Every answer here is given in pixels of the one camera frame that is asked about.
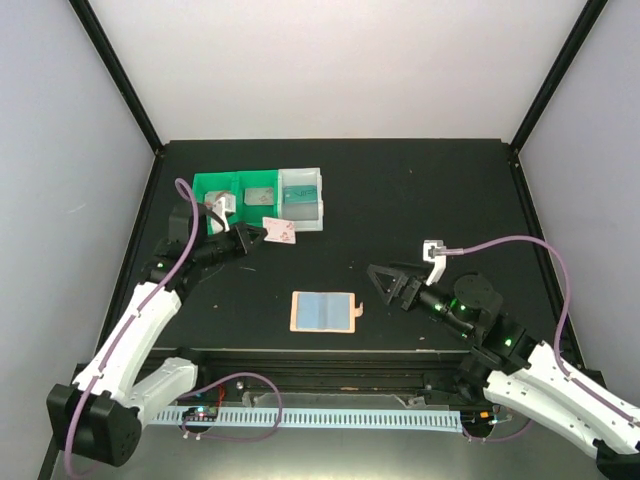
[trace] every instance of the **clear plastic box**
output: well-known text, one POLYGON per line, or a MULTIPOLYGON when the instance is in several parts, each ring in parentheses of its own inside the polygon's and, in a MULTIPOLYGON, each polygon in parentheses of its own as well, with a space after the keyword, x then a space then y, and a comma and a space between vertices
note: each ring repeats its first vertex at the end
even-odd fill
POLYGON ((323 229, 324 203, 322 201, 322 175, 319 168, 284 168, 278 170, 278 217, 292 220, 296 232, 314 232, 323 229), (317 199, 308 203, 287 201, 288 187, 315 187, 317 199))

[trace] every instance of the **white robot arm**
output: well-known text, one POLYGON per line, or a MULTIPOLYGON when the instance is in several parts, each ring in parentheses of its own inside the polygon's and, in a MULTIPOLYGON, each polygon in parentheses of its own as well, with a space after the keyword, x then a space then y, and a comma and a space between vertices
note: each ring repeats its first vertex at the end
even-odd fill
POLYGON ((421 307, 469 347, 459 367, 460 391, 477 392, 557 432, 596 459, 609 479, 640 478, 640 409, 564 360, 561 369, 550 345, 502 311, 502 296, 482 275, 463 275, 452 293, 441 291, 436 282, 446 267, 444 250, 442 241, 424 242, 424 260, 433 265, 428 275, 377 265, 368 273, 386 304, 400 298, 404 310, 421 307))
POLYGON ((266 236, 263 228, 245 223, 229 226, 224 200, 214 207, 217 213, 216 208, 198 205, 199 229, 193 237, 189 233, 191 206, 174 209, 169 237, 160 242, 145 267, 141 283, 109 338, 72 385, 55 385, 49 393, 49 419, 61 450, 68 433, 75 430, 69 436, 74 453, 120 466, 133 454, 147 424, 195 386, 198 367, 180 356, 168 358, 151 375, 135 381, 158 336, 200 281, 201 271, 247 255, 266 236), (223 231, 208 235, 206 217, 210 216, 224 225, 223 231), (179 263, 191 238, 193 248, 187 260, 179 263), (175 274, 167 276, 172 269, 175 274), (158 289, 161 282, 166 285, 158 289), (86 399, 82 407, 81 399, 86 399), (78 409, 76 421, 73 415, 78 409))
POLYGON ((135 287, 129 307, 111 335, 91 363, 72 382, 77 385, 78 390, 84 391, 93 377, 99 376, 91 393, 101 395, 108 392, 110 398, 122 406, 137 408, 142 428, 178 396, 190 391, 195 386, 198 373, 198 367, 189 360, 168 358, 158 370, 134 385, 151 347, 182 305, 176 291, 162 289, 145 306, 143 312, 138 313, 138 305, 155 287, 156 284, 152 282, 135 287), (104 369, 100 369, 105 354, 113 348, 131 315, 137 318, 115 345, 104 369))

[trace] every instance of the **purple cable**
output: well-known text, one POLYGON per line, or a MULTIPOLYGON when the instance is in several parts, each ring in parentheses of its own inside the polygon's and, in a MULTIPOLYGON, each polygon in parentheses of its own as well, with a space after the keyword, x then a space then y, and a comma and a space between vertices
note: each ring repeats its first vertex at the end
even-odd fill
POLYGON ((500 438, 491 438, 491 437, 486 437, 486 438, 482 438, 482 437, 473 437, 471 436, 471 434, 469 432, 467 432, 467 429, 462 427, 462 434, 467 437, 469 439, 470 442, 482 442, 482 443, 503 443, 503 442, 508 442, 510 440, 515 440, 518 437, 521 437, 522 435, 524 435, 525 433, 527 433, 531 427, 533 427, 533 420, 528 419, 527 423, 524 424, 524 426, 518 430, 515 433, 512 433, 511 435, 507 435, 506 437, 500 437, 500 438))
MULTIPOLYGON (((191 234, 189 236, 189 241, 187 242, 186 247, 184 247, 184 250, 182 251, 180 258, 178 258, 178 261, 176 262, 176 264, 173 266, 171 270, 169 270, 169 273, 167 273, 165 277, 162 279, 162 281, 160 281, 160 283, 158 283, 158 285, 156 285, 156 287, 149 293, 149 295, 147 295, 145 299, 142 300, 142 302, 140 302, 137 308, 138 312, 141 312, 142 309, 145 306, 147 306, 147 304, 151 301, 151 299, 156 295, 156 293, 162 290, 164 286, 169 281, 171 281, 173 276, 180 269, 180 267, 182 267, 182 264, 185 262, 185 260, 191 253, 191 249, 193 248, 193 244, 195 243, 195 240, 196 240, 196 233, 198 231, 198 203, 196 201, 196 197, 193 194, 193 191, 191 190, 191 187, 189 186, 189 184, 185 182, 182 178, 176 178, 175 186, 180 196, 191 203, 193 221, 191 224, 191 234)), ((115 336, 115 338, 113 339, 113 342, 111 342, 111 345, 109 345, 109 348, 105 352, 104 357, 102 358, 102 361, 98 365, 98 370, 100 372, 102 372, 104 368, 107 366, 107 362, 111 358, 111 355, 113 355, 113 352, 115 351, 118 343, 120 342, 124 334, 127 332, 127 329, 131 326, 131 324, 136 318, 137 318, 136 314, 131 315, 127 319, 125 324, 122 326, 118 334, 115 336)), ((85 391, 82 392, 82 395, 80 396, 80 400, 78 400, 78 404, 76 405, 76 408, 73 411, 73 415, 71 416, 71 422, 69 423, 69 430, 67 431, 67 438, 64 444, 64 467, 67 472, 67 475, 73 479, 85 478, 86 476, 93 473, 95 468, 97 467, 97 464, 96 464, 85 472, 76 473, 73 470, 73 465, 71 464, 71 450, 73 449, 73 440, 76 435, 76 430, 78 429, 80 415, 82 413, 82 410, 85 404, 87 403, 87 400, 89 399, 91 390, 93 390, 93 387, 98 382, 99 378, 100 377, 98 376, 93 377, 89 382, 89 385, 87 385, 87 388, 85 389, 85 391)))
MULTIPOLYGON (((276 421, 273 423, 273 426, 269 430, 267 430, 265 433, 261 435, 257 435, 255 437, 249 437, 249 438, 227 437, 226 435, 210 435, 210 434, 198 434, 198 435, 200 435, 203 438, 211 438, 213 440, 224 440, 227 442, 236 442, 236 443, 252 443, 252 442, 259 442, 260 440, 264 440, 265 438, 269 438, 271 435, 273 435, 278 431, 278 426, 280 425, 280 422, 282 422, 282 408, 283 408, 282 395, 280 395, 280 391, 278 390, 278 387, 276 387, 271 380, 257 373, 240 372, 240 373, 234 373, 233 375, 227 375, 226 377, 222 377, 220 380, 216 380, 215 382, 213 382, 210 385, 207 385, 206 387, 202 387, 198 390, 185 393, 184 395, 180 395, 178 398, 193 397, 195 395, 204 393, 207 390, 211 390, 212 388, 216 388, 217 386, 222 385, 223 383, 228 382, 229 380, 233 380, 234 378, 245 378, 245 377, 257 378, 258 380, 269 385, 269 387, 271 387, 271 390, 273 390, 273 393, 275 393, 276 399, 278 400, 278 415, 276 417, 276 421)), ((186 428, 186 424, 188 420, 189 420, 189 417, 185 418, 184 421, 182 422, 182 425, 180 426, 180 428, 182 428, 182 431, 185 433, 185 435, 189 435, 190 433, 187 431, 187 428, 186 428)))
POLYGON ((571 284, 569 282, 569 272, 567 271, 567 265, 564 263, 564 260, 562 260, 562 257, 560 256, 560 253, 558 253, 558 251, 555 248, 553 248, 551 245, 549 245, 544 240, 540 240, 539 238, 530 237, 528 235, 510 235, 508 237, 496 238, 495 240, 491 240, 489 242, 481 243, 480 245, 476 245, 475 247, 457 248, 457 249, 445 249, 444 251, 441 251, 440 253, 444 254, 444 255, 447 255, 447 256, 450 256, 450 255, 451 256, 453 256, 453 255, 466 255, 466 254, 469 254, 469 253, 479 252, 480 250, 484 250, 485 248, 495 247, 496 245, 501 245, 503 243, 508 243, 508 242, 531 242, 531 243, 535 243, 536 245, 540 245, 541 247, 544 247, 549 252, 551 252, 553 254, 553 256, 556 257, 556 259, 558 260, 558 263, 560 264, 560 269, 562 270, 562 275, 564 277, 564 286, 565 286, 565 288, 564 288, 564 290, 565 290, 564 291, 564 303, 562 304, 562 310, 560 312, 560 319, 558 320, 558 326, 556 327, 556 332, 555 332, 555 335, 553 337, 553 354, 554 354, 554 356, 556 358, 556 363, 558 364, 558 368, 560 369, 560 371, 567 378, 569 378, 576 385, 578 385, 578 387, 580 387, 582 390, 584 390, 588 395, 590 395, 591 397, 595 398, 598 402, 602 403, 604 406, 606 406, 607 408, 609 408, 613 412, 615 412, 618 415, 620 415, 627 422, 635 423, 634 418, 633 418, 632 415, 627 414, 624 410, 618 408, 616 405, 614 405, 613 403, 608 401, 602 395, 600 395, 597 392, 594 392, 593 390, 591 390, 587 385, 582 383, 580 380, 578 380, 576 378, 572 378, 571 377, 571 372, 569 372, 569 369, 565 366, 564 361, 562 360, 562 357, 560 356, 560 340, 561 340, 561 337, 562 337, 562 331, 564 330, 564 325, 567 322, 567 315, 569 314, 569 301, 571 299, 571 284))

